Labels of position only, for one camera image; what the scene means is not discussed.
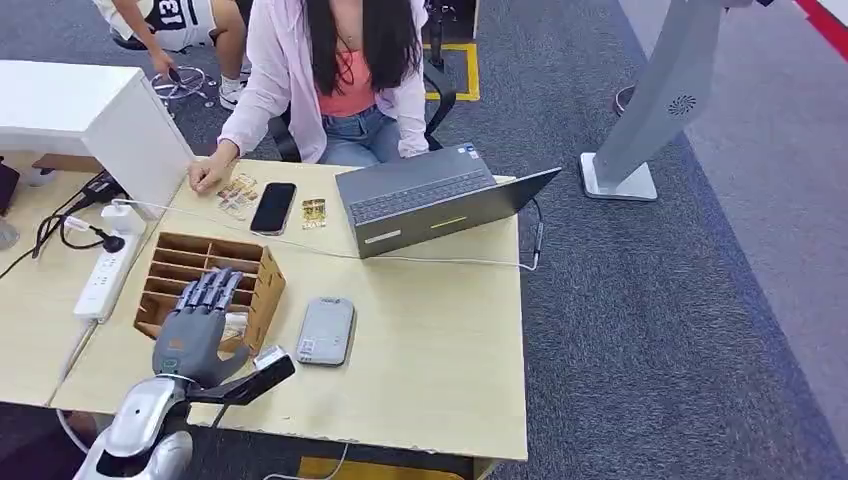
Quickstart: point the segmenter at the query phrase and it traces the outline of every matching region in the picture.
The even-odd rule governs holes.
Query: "gray floor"
[[[7,10],[16,16],[0,20],[7,32],[0,58],[145,63],[143,54],[109,43],[84,0],[51,2],[50,16],[11,1]],[[610,93],[644,63],[618,1],[481,3],[483,100],[459,104],[440,139],[474,141],[498,173],[564,168],[540,198],[547,226],[541,269],[522,282],[530,461],[506,465],[496,478],[848,478],[687,139],[653,162],[658,202],[603,203],[581,193],[577,156],[603,141],[615,121]],[[190,58],[208,65],[206,55]],[[223,118],[199,104],[178,112],[187,139],[199,146],[214,141]],[[522,215],[527,247],[534,221]],[[16,432],[27,418],[47,414],[0,409],[0,451],[20,441]],[[293,471],[299,453],[337,454],[334,446],[267,435],[216,437],[216,454],[195,466],[203,464],[204,478],[215,469],[220,478],[261,478]],[[468,468],[426,455],[352,453]]]
[[[668,0],[621,0],[647,51]],[[714,95],[687,135],[848,452],[848,63],[794,3],[725,16]]]

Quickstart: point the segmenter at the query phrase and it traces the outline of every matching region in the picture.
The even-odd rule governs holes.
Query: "black phone screen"
[[[269,183],[262,193],[250,229],[254,232],[279,235],[283,233],[296,187],[293,183]]]

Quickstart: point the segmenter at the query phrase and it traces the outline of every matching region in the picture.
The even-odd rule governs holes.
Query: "pink shirt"
[[[409,3],[420,41],[421,27],[427,21],[424,0],[409,0]],[[256,0],[253,3],[247,34],[247,56],[253,69],[235,111],[221,130],[219,142],[222,139],[232,141],[242,154],[253,150],[265,137],[268,120],[282,115],[291,104],[289,131],[300,149],[301,158],[308,163],[321,158],[327,147],[327,135],[321,126],[307,28],[300,0]],[[397,88],[375,94],[374,100],[380,111],[398,122],[398,152],[402,157],[427,151],[421,65]]]
[[[374,105],[374,91],[371,90],[371,70],[362,50],[340,52],[339,91],[332,95],[318,92],[318,107],[321,115],[331,117],[350,117]]]

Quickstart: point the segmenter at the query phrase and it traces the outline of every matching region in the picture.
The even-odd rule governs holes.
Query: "blue jeans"
[[[400,160],[397,121],[383,115],[376,105],[350,117],[322,116],[327,149],[320,163],[369,167]]]

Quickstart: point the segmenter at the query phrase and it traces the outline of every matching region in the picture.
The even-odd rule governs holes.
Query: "wooden organizer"
[[[286,279],[268,247],[160,233],[133,322],[135,328],[157,338],[165,317],[176,306],[186,285],[200,280],[203,273],[216,267],[232,267],[244,273],[228,311],[247,313],[244,338],[227,339],[221,342],[219,350],[233,352],[244,342],[251,354],[256,355],[286,286]]]

